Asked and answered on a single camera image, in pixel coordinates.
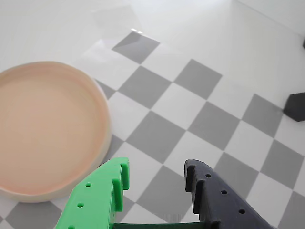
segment floor tile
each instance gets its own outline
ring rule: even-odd
[[[279,228],[281,229],[303,229],[305,215],[305,197],[293,192]]]
[[[199,222],[199,215],[193,213],[193,207],[191,206],[182,218],[181,223]]]
[[[103,84],[118,90],[139,65],[128,58],[106,49],[98,41],[73,65]]]
[[[295,183],[295,191],[305,197],[305,159],[303,161],[299,176]]]
[[[305,156],[305,122],[296,122],[284,115],[275,138]]]
[[[222,77],[208,101],[241,119],[253,95],[249,89]]]
[[[102,8],[95,9],[91,16],[101,29],[100,36],[107,48],[112,49],[117,45],[130,34],[131,28],[142,27],[131,4],[126,1],[105,0],[101,6]]]
[[[221,156],[214,170],[244,199],[258,175],[258,171],[226,153]]]
[[[107,152],[106,157],[104,158],[102,164],[107,162],[112,158],[112,156],[118,151],[118,149],[121,147],[123,144],[123,140],[119,139],[117,136],[112,135],[111,143]]]
[[[189,131],[224,150],[237,128],[239,119],[206,102]]]
[[[156,73],[140,66],[119,89],[119,92],[151,108],[170,82]]]
[[[130,163],[130,188],[124,195],[136,202],[162,164],[128,143],[124,143],[113,157],[128,157]]]
[[[126,196],[123,197],[123,211],[116,213],[116,222],[120,223],[123,218],[127,215],[129,210],[133,207],[134,202],[128,199]]]
[[[153,39],[131,32],[112,50],[137,63],[142,63],[158,45],[159,42]]]
[[[17,204],[15,200],[0,196],[0,216],[5,219]]]
[[[0,223],[0,229],[14,229],[7,221],[3,220]]]
[[[278,141],[273,141],[261,172],[294,188],[304,157]]]
[[[202,98],[208,99],[220,78],[219,73],[195,60],[191,60],[175,82]]]
[[[205,99],[173,83],[152,110],[183,129],[188,129],[204,103]]]
[[[180,51],[160,44],[142,65],[165,79],[174,81],[189,61]]]
[[[5,219],[15,229],[53,229],[60,215],[61,210],[51,202],[18,203]]]
[[[186,131],[164,165],[184,177],[184,163],[196,159],[214,168],[223,151]]]
[[[113,90],[112,88],[108,87],[107,85],[101,83],[100,81],[96,80],[97,84],[101,87],[101,89],[103,90],[103,92],[106,95],[107,99],[110,99],[110,97],[115,93],[115,90]]]
[[[146,188],[138,204],[169,223],[178,223],[192,204],[184,178],[162,167]]]
[[[60,210],[64,210],[66,203],[68,202],[69,196],[65,196],[62,198],[58,198],[58,199],[53,199],[51,200],[51,202],[58,207]]]
[[[113,134],[125,141],[149,110],[129,97],[116,92],[108,101]]]
[[[260,173],[246,199],[269,224],[278,227],[292,190]]]
[[[274,137],[282,116],[283,111],[279,107],[255,94],[243,116],[243,120]]]
[[[121,223],[166,223],[163,219],[157,217],[138,204],[134,204]]]
[[[241,121],[225,151],[260,171],[272,142],[273,138]]]
[[[127,142],[163,163],[184,130],[154,112],[149,112]]]

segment white tile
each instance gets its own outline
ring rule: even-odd
[[[128,157],[130,162],[130,188],[124,195],[136,202],[162,164],[128,143],[123,143],[113,157]]]
[[[73,65],[115,90],[139,67],[137,63],[105,48],[102,41],[94,44]]]
[[[241,121],[225,151],[260,171],[268,155],[273,138]]]
[[[187,129],[204,104],[203,98],[173,83],[152,110],[176,125]]]
[[[219,148],[187,131],[168,156],[164,165],[184,176],[184,163],[187,159],[203,161],[213,168],[222,153]]]
[[[68,202],[69,196],[58,198],[58,199],[53,199],[51,202],[58,207],[60,210],[64,210],[66,203]]]
[[[303,161],[299,177],[296,180],[294,190],[305,197],[305,160]]]
[[[2,218],[7,217],[16,205],[17,201],[0,196],[0,216]]]
[[[149,110],[127,96],[116,92],[108,101],[113,134],[125,141]]]
[[[305,156],[305,123],[283,116],[275,135],[276,140]]]
[[[237,118],[242,118],[253,95],[251,90],[222,77],[208,101]]]
[[[165,79],[174,81],[189,61],[182,52],[160,44],[142,65]]]
[[[14,229],[7,221],[2,221],[0,223],[0,229]]]
[[[277,227],[289,202],[292,190],[260,173],[247,202],[269,224]]]
[[[199,215],[193,213],[193,207],[191,206],[190,209],[186,212],[185,216],[181,220],[182,223],[192,223],[192,222],[199,222]]]
[[[138,204],[134,204],[123,218],[121,223],[167,223],[163,219],[152,214],[148,210],[142,208]]]

